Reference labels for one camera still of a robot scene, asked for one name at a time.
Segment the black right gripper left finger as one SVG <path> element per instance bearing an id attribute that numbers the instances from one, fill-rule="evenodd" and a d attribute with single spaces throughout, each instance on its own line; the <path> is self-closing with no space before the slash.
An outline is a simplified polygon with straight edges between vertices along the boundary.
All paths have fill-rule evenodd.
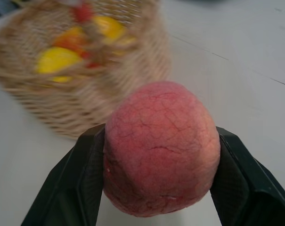
<path id="1" fill-rule="evenodd" d="M 105 125 L 88 129 L 48 174 L 24 226 L 94 226 L 103 191 Z"/>

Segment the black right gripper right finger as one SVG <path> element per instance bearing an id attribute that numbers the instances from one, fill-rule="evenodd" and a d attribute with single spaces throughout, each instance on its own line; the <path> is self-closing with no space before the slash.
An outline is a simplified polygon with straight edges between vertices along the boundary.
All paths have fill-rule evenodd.
<path id="1" fill-rule="evenodd" d="M 223 226 L 285 226 L 285 190 L 239 137 L 217 128 L 220 163 L 210 189 Z"/>

